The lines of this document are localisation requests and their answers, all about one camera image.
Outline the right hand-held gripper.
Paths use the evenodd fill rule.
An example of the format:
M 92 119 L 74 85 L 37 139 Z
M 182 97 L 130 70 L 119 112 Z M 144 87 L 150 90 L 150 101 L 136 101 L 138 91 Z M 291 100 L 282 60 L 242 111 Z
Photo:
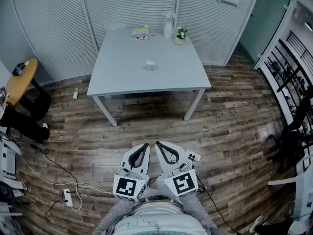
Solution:
M 167 141 L 156 141 L 155 151 L 162 172 L 168 173 L 163 181 L 175 196 L 184 196 L 198 190 L 196 171 L 191 162 L 186 162 L 187 155 L 182 147 Z M 167 153 L 176 159 L 168 158 Z

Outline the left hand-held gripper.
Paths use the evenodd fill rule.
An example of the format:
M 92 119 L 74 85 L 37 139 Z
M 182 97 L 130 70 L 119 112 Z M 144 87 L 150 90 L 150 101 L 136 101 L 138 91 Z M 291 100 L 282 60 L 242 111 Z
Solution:
M 138 202 L 148 186 L 150 145 L 143 143 L 127 151 L 121 160 L 118 174 L 114 176 L 113 195 L 116 198 Z

